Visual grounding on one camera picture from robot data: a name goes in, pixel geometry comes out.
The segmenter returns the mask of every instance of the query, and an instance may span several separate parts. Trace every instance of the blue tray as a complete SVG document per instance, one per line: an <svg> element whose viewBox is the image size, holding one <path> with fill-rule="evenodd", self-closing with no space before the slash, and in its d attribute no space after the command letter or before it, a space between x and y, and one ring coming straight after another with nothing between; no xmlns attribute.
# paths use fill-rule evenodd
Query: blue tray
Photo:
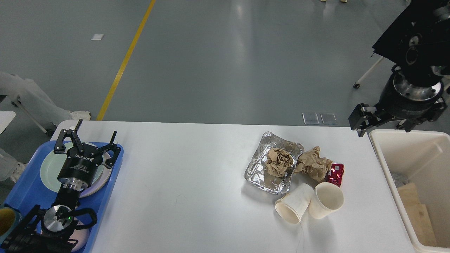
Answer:
<svg viewBox="0 0 450 253"><path fill-rule="evenodd" d="M18 209L23 216L25 216L31 208L34 207L34 205L40 205L41 208L50 208L51 204L55 201L57 193L45 187L40 177L41 164L48 153L53 151L55 142L56 141L54 140L45 142L36 150L27 165L27 169L20 176L16 185L13 187L5 200L6 204ZM107 143L92 142L92 144L100 147L106 145ZM90 235L87 243L83 248L77 250L77 253L90 252L92 246L94 245L95 238L102 222L103 213L105 212L109 197L113 191L114 183L116 182L117 175L119 174L119 169L122 164L123 147L120 145L118 146L122 148L122 152L120 152L114 167L112 167L111 176L108 182L106 182L106 184L96 193L79 200L81 203L80 208L92 208L97 213L98 221L97 224L89 229ZM79 220L85 224L90 222L88 215L80 216Z"/></svg>

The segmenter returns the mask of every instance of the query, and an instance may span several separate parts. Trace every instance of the yellow floor line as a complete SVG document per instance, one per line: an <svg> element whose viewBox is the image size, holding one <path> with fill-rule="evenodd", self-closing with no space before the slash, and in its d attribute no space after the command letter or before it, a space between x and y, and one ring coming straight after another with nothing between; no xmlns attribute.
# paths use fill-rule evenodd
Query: yellow floor line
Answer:
<svg viewBox="0 0 450 253"><path fill-rule="evenodd" d="M126 65L128 64L128 61L130 60L131 54L133 53L133 50L135 49L136 43L139 40L139 36L142 33L145 23L147 22L147 19L149 18L150 12L153 9L153 5L155 5L155 2L156 2L156 0L152 0L150 2L150 5L148 6L144 17L142 18L141 24L139 25L139 28L136 31L135 37L133 38L133 41L131 42L131 45L128 48L125 58L122 61L122 65L120 66L120 69L117 72L116 78L114 79L114 82L112 82L112 85L111 85L111 88L109 89L108 95L106 95L105 101L103 102L102 108L100 109L100 112L99 112L96 120L103 120L106 110L108 109L109 103L111 102L111 99L114 96L114 92L116 91L116 88L119 85L120 79L122 78L122 74L125 71Z"/></svg>

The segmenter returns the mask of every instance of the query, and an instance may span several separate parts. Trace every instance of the gray floor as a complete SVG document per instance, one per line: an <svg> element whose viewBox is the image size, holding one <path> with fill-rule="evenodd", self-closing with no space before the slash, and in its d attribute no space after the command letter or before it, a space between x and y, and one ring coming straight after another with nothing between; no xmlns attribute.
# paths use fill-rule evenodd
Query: gray floor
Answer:
<svg viewBox="0 0 450 253"><path fill-rule="evenodd" d="M95 118L149 3L0 1L0 70ZM359 90L352 84L404 8L404 0L156 0L104 120L301 126L303 112L317 112L347 126L356 104L378 101L393 63ZM94 33L105 37L91 41ZM0 147L27 162L49 138L7 99L0 110L17 113ZM416 129L450 134L449 122L446 112Z"/></svg>

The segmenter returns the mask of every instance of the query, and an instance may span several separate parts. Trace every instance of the caster wheel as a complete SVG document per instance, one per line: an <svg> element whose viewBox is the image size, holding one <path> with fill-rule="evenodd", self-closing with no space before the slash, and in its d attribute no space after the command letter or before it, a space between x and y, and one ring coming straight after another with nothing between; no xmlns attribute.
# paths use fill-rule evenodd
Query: caster wheel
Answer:
<svg viewBox="0 0 450 253"><path fill-rule="evenodd" d="M48 129L47 132L45 133L47 136L52 136L55 133L55 130L53 129Z"/></svg>

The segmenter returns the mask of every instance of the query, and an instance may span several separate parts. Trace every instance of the white shoe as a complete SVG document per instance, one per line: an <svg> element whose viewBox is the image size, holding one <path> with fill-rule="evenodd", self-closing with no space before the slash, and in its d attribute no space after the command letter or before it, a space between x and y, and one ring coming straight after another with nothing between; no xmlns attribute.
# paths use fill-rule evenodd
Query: white shoe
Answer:
<svg viewBox="0 0 450 253"><path fill-rule="evenodd" d="M74 120L90 120L91 113L90 112L82 112L82 111L76 111L76 112L70 112L69 119Z"/></svg>
<svg viewBox="0 0 450 253"><path fill-rule="evenodd" d="M17 183L17 180L19 180L20 175L22 175L23 171L27 167L28 163L18 163L17 167L14 169L13 174L9 177L12 182Z"/></svg>

